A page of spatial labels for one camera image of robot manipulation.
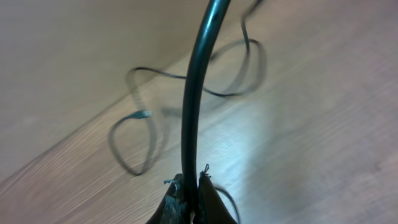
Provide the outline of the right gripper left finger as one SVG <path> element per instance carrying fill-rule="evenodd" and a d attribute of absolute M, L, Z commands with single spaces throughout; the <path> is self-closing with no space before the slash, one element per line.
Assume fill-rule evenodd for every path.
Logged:
<path fill-rule="evenodd" d="M 190 223 L 190 207 L 183 192 L 183 175 L 176 174 L 173 179 L 164 180 L 170 184 L 155 213 L 147 224 L 187 224 Z"/>

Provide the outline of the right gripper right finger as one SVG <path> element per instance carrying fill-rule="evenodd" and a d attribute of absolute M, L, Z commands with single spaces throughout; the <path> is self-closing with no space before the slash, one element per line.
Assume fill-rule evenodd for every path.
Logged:
<path fill-rule="evenodd" d="M 200 172 L 198 187 L 198 211 L 193 218 L 193 224 L 238 224 L 224 205 L 218 192 L 225 195 L 234 207 L 236 218 L 238 209 L 229 193 L 220 187 L 215 187 L 208 174 L 209 164 Z"/>

